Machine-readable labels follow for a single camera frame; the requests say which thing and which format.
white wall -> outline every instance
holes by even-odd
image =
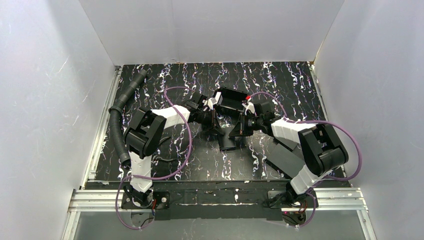
[[[313,61],[344,0],[80,0],[115,65]]]
[[[330,120],[362,148],[353,183],[378,239],[423,239],[423,13],[420,0],[347,0],[315,61]]]
[[[0,0],[0,239],[60,239],[114,66],[78,0]]]

black marble tabletop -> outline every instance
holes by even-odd
[[[231,62],[231,63],[176,63],[124,65],[116,91],[119,97],[123,87],[130,84],[135,72],[145,69],[148,79],[124,109],[122,130],[131,121],[132,113],[140,106],[150,109],[167,108],[164,89],[184,86],[211,97],[219,87],[234,88],[250,94],[264,91],[274,95],[285,107],[292,120],[324,120],[317,91],[307,62]],[[173,89],[168,96],[174,104],[190,99],[191,91]],[[255,99],[266,96],[255,96]],[[275,104],[277,114],[282,110]],[[231,128],[237,119],[218,116],[222,128]],[[169,180],[224,181],[224,180],[277,180],[283,174],[266,164],[266,155],[275,147],[273,138],[256,132],[238,141],[237,149],[219,150],[218,139],[201,131],[201,126],[191,123],[193,151],[188,165]],[[163,159],[172,162],[152,162],[153,177],[174,172],[184,161],[188,151],[188,132],[179,125],[166,129],[163,136],[172,137],[157,151]],[[96,181],[119,181],[131,171],[121,168],[118,156],[107,129],[97,169]]]

